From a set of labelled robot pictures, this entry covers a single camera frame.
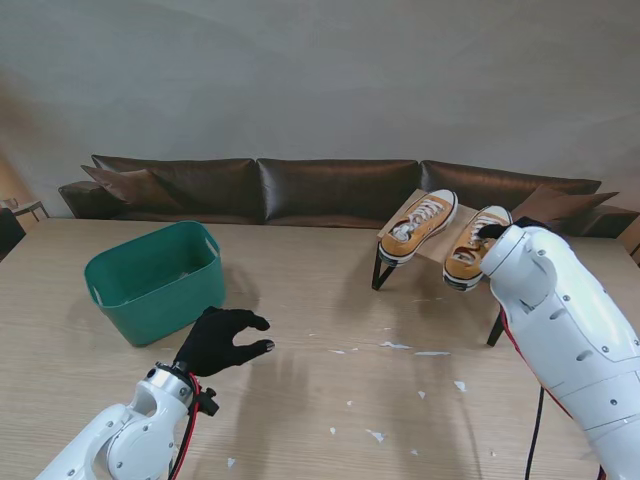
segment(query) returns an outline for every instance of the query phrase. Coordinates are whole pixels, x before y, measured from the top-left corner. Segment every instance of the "yellow sneaker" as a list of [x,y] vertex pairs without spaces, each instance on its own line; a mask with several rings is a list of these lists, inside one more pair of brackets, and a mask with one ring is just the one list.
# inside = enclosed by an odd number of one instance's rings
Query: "yellow sneaker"
[[407,263],[425,241],[447,228],[457,210],[458,197],[450,190],[420,197],[382,237],[378,247],[380,258],[394,267]]
[[471,219],[444,262],[444,283],[462,292],[478,284],[483,275],[480,263],[495,243],[495,240],[484,241],[479,238],[478,232],[485,225],[492,224],[510,225],[511,214],[505,208],[494,205],[480,210]]

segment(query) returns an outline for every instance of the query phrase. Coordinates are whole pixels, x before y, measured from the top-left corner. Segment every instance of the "black chair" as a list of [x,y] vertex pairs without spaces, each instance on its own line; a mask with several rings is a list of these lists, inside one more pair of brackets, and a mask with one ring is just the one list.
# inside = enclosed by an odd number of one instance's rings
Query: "black chair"
[[0,260],[6,257],[25,235],[13,212],[8,208],[0,208]]

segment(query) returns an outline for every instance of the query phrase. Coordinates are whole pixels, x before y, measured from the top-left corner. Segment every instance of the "wooden table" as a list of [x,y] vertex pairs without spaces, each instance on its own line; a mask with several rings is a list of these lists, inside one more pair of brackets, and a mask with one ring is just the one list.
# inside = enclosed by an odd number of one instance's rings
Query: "wooden table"
[[[133,348],[91,303],[83,279],[94,255],[162,226],[46,220],[0,263],[3,478],[34,478],[103,408],[128,403],[153,362],[173,359],[188,328]],[[371,230],[209,229],[222,247],[227,306],[269,318],[277,346],[203,381],[221,410],[200,417],[180,478],[522,478],[538,385],[506,338],[484,345],[495,308],[486,285],[449,289],[440,267],[418,257],[375,292]],[[610,270],[638,270],[629,257],[610,241],[578,247],[637,323],[638,275]],[[385,341],[414,348],[380,347]],[[532,478],[596,473],[582,433],[547,402]]]

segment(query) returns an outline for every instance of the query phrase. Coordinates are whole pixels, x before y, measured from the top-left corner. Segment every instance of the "brown pillow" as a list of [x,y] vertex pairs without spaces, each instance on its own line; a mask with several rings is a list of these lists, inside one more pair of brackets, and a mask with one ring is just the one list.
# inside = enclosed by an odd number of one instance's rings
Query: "brown pillow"
[[161,213],[175,213],[183,210],[148,170],[116,173],[86,165],[82,165],[82,169],[107,192],[134,210]]
[[617,194],[618,192],[569,195],[540,185],[511,215],[514,222],[519,218],[529,217],[546,223],[551,230],[558,232],[570,218],[587,213]]

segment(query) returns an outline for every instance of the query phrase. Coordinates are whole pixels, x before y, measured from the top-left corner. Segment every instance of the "black cable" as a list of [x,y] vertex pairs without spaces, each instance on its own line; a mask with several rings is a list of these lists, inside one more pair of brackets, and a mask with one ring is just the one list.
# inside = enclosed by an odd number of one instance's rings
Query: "black cable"
[[538,432],[540,431],[540,419],[542,418],[542,403],[544,402],[544,388],[540,387],[540,398],[538,399],[538,413],[536,414],[536,426],[533,429],[533,438],[531,439],[531,447],[529,448],[529,458],[527,459],[527,469],[524,472],[524,480],[529,480],[531,474],[531,464],[533,463],[533,454],[536,451],[536,442],[538,441]]

